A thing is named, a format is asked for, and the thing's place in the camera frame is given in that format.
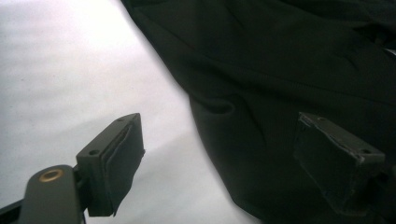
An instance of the dark green fabric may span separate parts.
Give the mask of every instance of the dark green fabric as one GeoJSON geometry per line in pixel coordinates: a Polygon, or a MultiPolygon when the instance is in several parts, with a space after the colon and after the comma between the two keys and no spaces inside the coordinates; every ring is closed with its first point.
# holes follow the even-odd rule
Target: dark green fabric
{"type": "Polygon", "coordinates": [[[122,0],[189,94],[236,204],[264,223],[336,215],[292,157],[298,112],[328,118],[396,163],[394,1],[122,0]]]}

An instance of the white background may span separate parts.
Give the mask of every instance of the white background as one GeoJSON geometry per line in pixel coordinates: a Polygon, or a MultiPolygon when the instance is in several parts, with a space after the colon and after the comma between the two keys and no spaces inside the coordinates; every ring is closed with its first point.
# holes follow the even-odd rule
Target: white background
{"type": "Polygon", "coordinates": [[[116,217],[88,223],[258,221],[230,201],[188,98],[116,0],[0,1],[0,207],[31,175],[140,113],[147,153],[116,217]]]}

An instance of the small hole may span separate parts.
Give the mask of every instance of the small hole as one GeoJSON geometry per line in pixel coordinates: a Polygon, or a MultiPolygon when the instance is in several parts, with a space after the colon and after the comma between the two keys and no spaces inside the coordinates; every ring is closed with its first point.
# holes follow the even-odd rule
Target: small hole
{"type": "Polygon", "coordinates": [[[57,176],[58,174],[59,174],[58,171],[52,171],[52,172],[43,174],[43,177],[44,177],[44,178],[47,178],[47,179],[51,179],[51,178],[57,176]]]}
{"type": "Polygon", "coordinates": [[[96,154],[98,154],[99,153],[99,150],[92,150],[92,151],[90,151],[90,155],[91,156],[94,156],[94,155],[96,155],[96,154]]]}
{"type": "Polygon", "coordinates": [[[371,154],[372,152],[369,149],[361,149],[361,152],[364,154],[371,154]]]}

